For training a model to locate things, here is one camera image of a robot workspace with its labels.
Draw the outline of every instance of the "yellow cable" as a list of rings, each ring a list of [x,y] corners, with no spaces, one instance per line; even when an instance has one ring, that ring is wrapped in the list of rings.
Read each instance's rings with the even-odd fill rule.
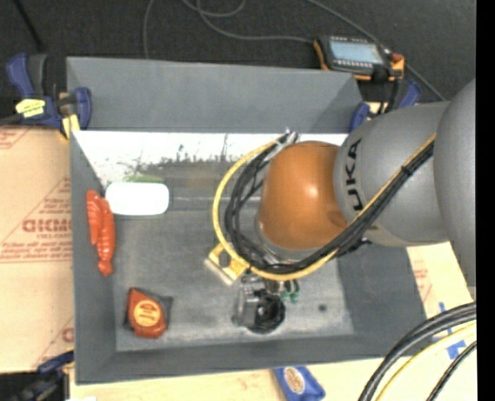
[[[466,327],[460,328],[448,336],[441,338],[434,344],[427,346],[421,352],[410,358],[405,364],[402,365],[399,370],[391,377],[391,379],[386,383],[379,396],[375,398],[375,401],[382,401],[386,399],[387,395],[393,390],[394,386],[400,382],[406,374],[408,374],[413,368],[415,368],[423,359],[438,353],[439,351],[448,348],[457,340],[463,340],[465,338],[472,337],[476,334],[477,324],[475,322],[467,325]]]
[[[335,254],[337,250],[332,251],[326,256],[323,256],[320,260],[316,261],[315,263],[311,264],[310,266],[306,267],[305,269],[302,269],[297,272],[292,272],[292,273],[287,273],[285,275],[280,275],[277,273],[271,273],[271,272],[266,272],[262,271],[261,269],[258,269],[249,262],[240,256],[234,249],[234,247],[226,240],[225,235],[223,234],[223,231],[221,230],[221,225],[220,225],[220,200],[221,196],[223,195],[223,191],[225,190],[225,187],[227,183],[229,182],[230,178],[232,178],[232,175],[245,163],[247,163],[250,159],[253,157],[257,156],[259,153],[263,152],[264,150],[269,149],[275,141],[271,141],[265,145],[262,145],[258,147],[257,149],[252,150],[249,152],[247,155],[243,156],[241,159],[236,161],[230,169],[227,171],[223,179],[221,180],[220,184],[217,186],[217,190],[215,191],[215,196],[214,196],[214,204],[212,206],[212,221],[214,223],[214,231],[215,234],[217,235],[220,244],[224,247],[224,249],[227,251],[227,253],[234,259],[237,260],[241,263],[244,263],[247,267],[250,267],[251,271],[255,273],[256,275],[263,277],[265,279],[270,279],[272,281],[289,281],[291,279],[299,279],[300,277],[305,277],[306,275],[309,275],[313,271],[319,269],[321,266],[323,266],[326,262],[328,262]]]
[[[436,134],[431,135],[431,137],[418,149],[405,163],[404,165],[408,165],[418,154],[420,154],[426,147],[431,144],[431,142],[434,141],[436,137]],[[234,260],[239,261],[240,263],[244,264],[247,267],[250,267],[251,271],[255,273],[256,275],[263,277],[265,279],[270,279],[272,281],[289,281],[292,279],[299,279],[301,277],[305,277],[307,275],[310,275],[312,272],[316,271],[320,267],[322,267],[325,263],[327,263],[337,252],[338,248],[335,250],[331,251],[328,253],[326,256],[323,256],[319,260],[315,261],[308,267],[305,267],[304,269],[301,269],[300,271],[297,272],[292,272],[292,273],[286,273],[286,274],[278,274],[278,273],[271,273],[271,272],[266,272],[261,269],[258,269],[257,267],[252,266],[249,264],[249,262],[240,256],[234,249],[234,247],[226,240],[225,235],[223,234],[223,231],[221,230],[221,225],[220,225],[220,201],[221,201],[221,196],[223,195],[223,191],[225,190],[226,185],[228,184],[229,180],[232,178],[232,175],[245,163],[247,163],[249,160],[257,156],[259,153],[263,152],[264,150],[269,149],[273,144],[275,144],[275,141],[271,141],[265,145],[261,145],[257,149],[254,149],[250,151],[247,155],[244,155],[241,157],[241,159],[237,160],[231,167],[230,169],[226,172],[225,176],[219,183],[217,190],[215,191],[215,196],[214,196],[214,204],[212,205],[212,221],[214,224],[214,231],[215,234],[217,235],[220,244],[224,247],[225,251],[230,255],[230,257]],[[386,182],[386,184],[371,198],[371,200],[366,204],[364,209],[355,216],[355,218],[351,221],[350,224],[355,222],[360,216],[371,207],[373,202],[386,190],[386,188],[390,185],[392,180],[401,172],[401,170],[396,171],[391,178]]]

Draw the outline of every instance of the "white computer mouse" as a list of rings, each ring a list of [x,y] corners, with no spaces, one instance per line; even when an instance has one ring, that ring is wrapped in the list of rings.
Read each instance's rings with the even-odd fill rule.
[[[105,197],[112,212],[124,216],[155,216],[169,207],[169,189],[162,183],[114,182]]]

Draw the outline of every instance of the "blue clamp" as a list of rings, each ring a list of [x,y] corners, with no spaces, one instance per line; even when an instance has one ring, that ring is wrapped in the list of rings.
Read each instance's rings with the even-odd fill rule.
[[[418,102],[422,96],[422,88],[414,80],[407,80],[407,93],[397,106],[398,109],[410,107]]]
[[[68,384],[68,376],[61,370],[61,367],[72,361],[74,361],[73,351],[49,359],[38,367],[37,372],[40,378],[10,397],[8,401],[43,401],[59,387],[62,379],[66,385]]]
[[[352,132],[354,129],[363,124],[369,112],[370,106],[368,104],[363,102],[359,103],[356,106],[355,111],[353,111],[353,115],[351,116],[351,122],[349,123],[349,132]]]
[[[43,62],[44,57],[40,60],[41,69],[43,68]],[[6,63],[6,72],[10,83],[19,91],[22,99],[41,99],[45,104],[40,110],[35,111],[33,115],[20,114],[19,122],[21,124],[43,124],[64,132],[64,116],[58,112],[58,102],[54,101],[52,97],[43,94],[40,81],[36,82],[34,86],[28,63],[26,53],[18,53]],[[72,93],[72,97],[70,100],[65,100],[63,104],[67,102],[75,103],[80,128],[86,129],[92,113],[91,93],[87,88],[76,88]]]
[[[319,401],[326,396],[306,367],[283,367],[273,371],[288,401]]]

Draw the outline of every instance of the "black floor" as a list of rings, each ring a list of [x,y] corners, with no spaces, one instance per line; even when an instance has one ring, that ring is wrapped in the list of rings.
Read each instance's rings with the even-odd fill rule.
[[[64,86],[66,55],[144,58],[142,24],[149,0],[19,0],[37,37],[13,0],[0,0],[0,117],[11,113],[15,95],[4,64],[15,53],[50,56],[48,85]],[[208,10],[228,12],[240,0],[202,0]],[[447,99],[476,75],[477,0],[316,0],[359,23],[409,64]],[[335,16],[301,0],[247,0],[233,18],[214,22],[248,36],[323,33],[355,35]],[[240,41],[209,29],[179,0],[156,0],[149,12],[151,58],[282,67],[317,67],[312,47],[293,41]],[[364,88],[364,94],[370,94]],[[427,93],[424,100],[434,100]],[[33,376],[0,377],[0,399]]]

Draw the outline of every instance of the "yellow tag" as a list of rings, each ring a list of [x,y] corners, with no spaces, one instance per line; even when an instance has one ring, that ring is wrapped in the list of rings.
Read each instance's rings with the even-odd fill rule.
[[[224,247],[218,244],[208,255],[209,260],[218,267],[230,280],[235,281],[249,267],[244,262],[230,258],[230,264],[227,267],[220,266],[220,254],[224,251]]]
[[[134,318],[142,327],[152,327],[160,320],[159,308],[150,300],[142,300],[134,308]]]
[[[15,110],[22,114],[25,119],[37,116],[43,112],[45,101],[42,99],[26,98],[15,106]]]
[[[301,376],[301,373],[296,368],[286,367],[284,369],[284,379],[291,391],[294,393],[302,394],[305,392],[305,379]]]
[[[80,123],[78,122],[78,116],[76,114],[71,114],[62,119],[63,132],[65,136],[69,138],[71,132],[75,130],[80,130]]]

